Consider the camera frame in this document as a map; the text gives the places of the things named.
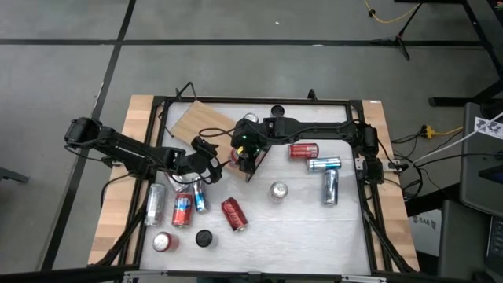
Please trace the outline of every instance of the white tabletop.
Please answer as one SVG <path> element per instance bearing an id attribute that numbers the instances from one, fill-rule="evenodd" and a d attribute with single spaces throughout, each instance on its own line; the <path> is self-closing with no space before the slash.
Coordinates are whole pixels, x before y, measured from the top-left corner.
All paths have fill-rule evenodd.
<path id="1" fill-rule="evenodd" d="M 247 112 L 260 120 L 270 115 L 272 105 L 209 104 L 229 118 L 238 121 Z M 176 123 L 190 103 L 174 103 L 168 111 L 167 127 Z M 301 122 L 343 122 L 347 120 L 342 106 L 283 105 L 285 116 Z M 206 215 L 193 213 L 189 228 L 171 225 L 175 193 L 167 192 L 163 221 L 148 227 L 140 268 L 143 270 L 185 270 L 286 274 L 354 274 L 368 275 L 369 258 L 365 246 L 358 187 L 354 174 L 351 147 L 344 141 L 312 141 L 320 147 L 320 157 L 339 156 L 339 203 L 326 207 L 321 203 L 323 172 L 308 173 L 305 162 L 288 159 L 288 146 L 273 146 L 249 183 L 224 169 L 223 178 L 207 186 L 211 210 Z M 167 133 L 164 146 L 193 150 Z M 227 156 L 218 157 L 221 162 Z M 283 181 L 288 195 L 281 204 L 268 198 L 270 185 Z M 167 184 L 162 174 L 157 181 Z M 249 221 L 243 232 L 233 232 L 220 204 L 233 197 Z M 199 230 L 210 230 L 218 237 L 213 250 L 196 245 Z M 165 231 L 177 235 L 180 246 L 173 252 L 159 253 L 152 239 Z"/>

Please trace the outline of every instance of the yellow cable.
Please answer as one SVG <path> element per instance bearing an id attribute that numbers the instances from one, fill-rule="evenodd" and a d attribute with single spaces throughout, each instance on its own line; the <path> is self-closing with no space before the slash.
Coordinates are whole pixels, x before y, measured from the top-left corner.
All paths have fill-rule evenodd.
<path id="1" fill-rule="evenodd" d="M 367 2 L 367 0 L 363 0 L 365 1 L 365 4 L 367 5 L 367 9 L 369 10 L 369 12 L 372 10 L 372 8 L 370 8 L 370 5 L 369 3 Z M 419 6 L 419 4 L 415 5 L 414 8 L 412 8 L 409 12 L 407 13 L 404 13 L 403 15 L 401 15 L 400 17 L 396 18 L 396 19 L 393 19 L 393 20 L 381 20 L 380 18 L 378 18 L 376 16 L 375 13 L 372 14 L 372 17 L 374 17 L 374 19 L 376 19 L 378 22 L 382 23 L 382 24 L 390 24 L 390 23 L 393 23 L 397 20 L 401 20 L 403 17 L 409 15 L 410 13 L 412 13 L 417 7 Z"/>
<path id="2" fill-rule="evenodd" d="M 458 128 L 456 128 L 456 129 L 454 129 L 454 130 L 449 130 L 449 131 L 447 131 L 447 132 L 445 132 L 445 133 L 437 133 L 437 132 L 435 132 L 435 135 L 448 135 L 448 134 L 454 134 L 454 133 L 456 133 L 456 132 L 457 132 L 457 131 L 459 131 L 459 130 L 463 130 L 463 127 L 458 127 Z"/>

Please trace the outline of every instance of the wooden table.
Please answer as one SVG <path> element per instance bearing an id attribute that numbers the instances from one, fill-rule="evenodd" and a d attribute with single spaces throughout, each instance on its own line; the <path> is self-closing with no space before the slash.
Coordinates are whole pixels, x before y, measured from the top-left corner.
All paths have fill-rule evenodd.
<path id="1" fill-rule="evenodd" d="M 153 99 L 154 97 L 152 95 L 133 95 L 131 97 L 122 129 L 123 134 L 137 139 L 140 142 L 145 140 L 145 129 L 147 128 L 149 122 Z M 383 143 L 390 157 L 393 158 L 393 150 L 391 148 L 382 104 L 380 101 L 362 101 L 362 104 L 365 121 L 377 129 L 379 139 Z M 151 145 L 156 144 L 156 137 L 159 130 L 160 121 L 156 119 L 152 132 Z M 382 160 L 386 159 L 384 151 L 380 150 L 379 158 Z M 126 174 L 126 171 L 123 167 L 114 167 L 110 178 L 116 178 L 124 174 Z M 384 177 L 392 181 L 399 182 L 398 176 L 392 173 L 384 173 Z M 107 193 L 105 195 L 105 202 L 103 204 L 96 233 L 94 235 L 93 246 L 90 251 L 88 260 L 89 263 L 95 263 L 100 260 L 124 231 L 128 211 L 130 209 L 134 181 L 134 178 L 123 178 L 108 186 Z M 145 195 L 147 189 L 146 186 L 147 181 L 143 183 L 141 188 L 141 197 Z M 415 270 L 419 270 L 416 250 L 410 234 L 409 221 L 407 219 L 401 189 L 390 182 L 378 185 L 378 189 L 387 236 L 400 255 L 405 258 L 407 263 Z M 384 264 L 380 242 L 375 235 L 373 236 L 377 267 L 379 270 L 383 270 Z M 132 241 L 130 241 L 130 246 L 128 248 L 126 263 L 133 262 L 137 237 L 138 229 L 131 236 Z"/>

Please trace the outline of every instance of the black floor stripe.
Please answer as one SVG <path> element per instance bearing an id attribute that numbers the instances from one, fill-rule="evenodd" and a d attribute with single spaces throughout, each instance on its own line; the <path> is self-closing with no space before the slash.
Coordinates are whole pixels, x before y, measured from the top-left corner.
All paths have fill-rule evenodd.
<path id="1" fill-rule="evenodd" d="M 409 40 L 407 46 L 482 46 L 471 40 Z M 128 39 L 125 46 L 396 46 L 392 41 L 302 39 Z"/>
<path id="2" fill-rule="evenodd" d="M 110 87 L 110 82 L 112 81 L 113 72 L 117 65 L 117 60 L 119 59 L 120 50 L 122 47 L 122 41 L 126 35 L 127 28 L 129 26 L 131 16 L 133 14 L 134 5 L 136 0 L 130 0 L 127 7 L 126 15 L 124 15 L 123 24 L 121 25 L 119 35 L 117 40 L 114 41 L 115 46 L 108 63 L 107 70 L 105 72 L 105 77 L 103 78 L 103 83 L 101 85 L 99 96 L 96 100 L 96 105 L 94 106 L 91 117 L 94 119 L 99 119 L 101 111 L 103 110 L 103 105 L 105 104 L 105 99 L 108 94 L 108 88 Z M 87 156 L 88 151 L 82 151 L 81 155 Z M 60 247 L 61 240 L 63 239 L 64 230 L 68 223 L 70 213 L 72 211 L 73 202 L 75 201 L 75 196 L 77 195 L 77 190 L 79 188 L 80 179 L 82 178 L 84 168 L 86 166 L 86 159 L 84 157 L 77 157 L 77 162 L 72 175 L 69 177 L 68 186 L 65 188 L 64 201 L 57 216 L 56 225 L 52 232 L 50 242 L 47 245 L 46 254 L 42 261 L 41 270 L 52 270 L 54 262 L 57 257 L 57 251 Z"/>
<path id="3" fill-rule="evenodd" d="M 115 39 L 0 39 L 0 45 L 109 46 L 116 43 Z"/>

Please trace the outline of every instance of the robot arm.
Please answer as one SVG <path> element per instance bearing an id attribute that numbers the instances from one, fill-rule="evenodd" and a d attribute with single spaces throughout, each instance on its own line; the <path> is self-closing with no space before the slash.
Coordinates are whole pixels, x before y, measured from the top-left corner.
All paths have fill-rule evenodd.
<path id="1" fill-rule="evenodd" d="M 262 123 L 249 119 L 237 122 L 231 146 L 240 153 L 240 170 L 255 172 L 255 159 L 272 145 L 292 144 L 301 139 L 336 139 L 347 142 L 365 158 L 365 180 L 373 184 L 384 182 L 383 165 L 377 158 L 377 130 L 357 120 L 342 123 L 302 123 L 293 118 L 271 117 Z"/>
<path id="2" fill-rule="evenodd" d="M 209 144 L 200 137 L 195 137 L 191 143 L 196 152 L 186 156 L 183 149 L 152 147 L 89 118 L 72 120 L 64 140 L 69 148 L 96 149 L 104 153 L 106 157 L 102 160 L 110 167 L 113 161 L 124 163 L 127 171 L 139 178 L 152 177 L 158 170 L 175 175 L 201 175 L 209 171 L 205 179 L 209 179 L 208 183 L 214 183 L 222 177 L 222 168 L 225 166 L 220 163 L 213 166 L 211 161 L 216 159 L 215 149 L 218 145 Z"/>

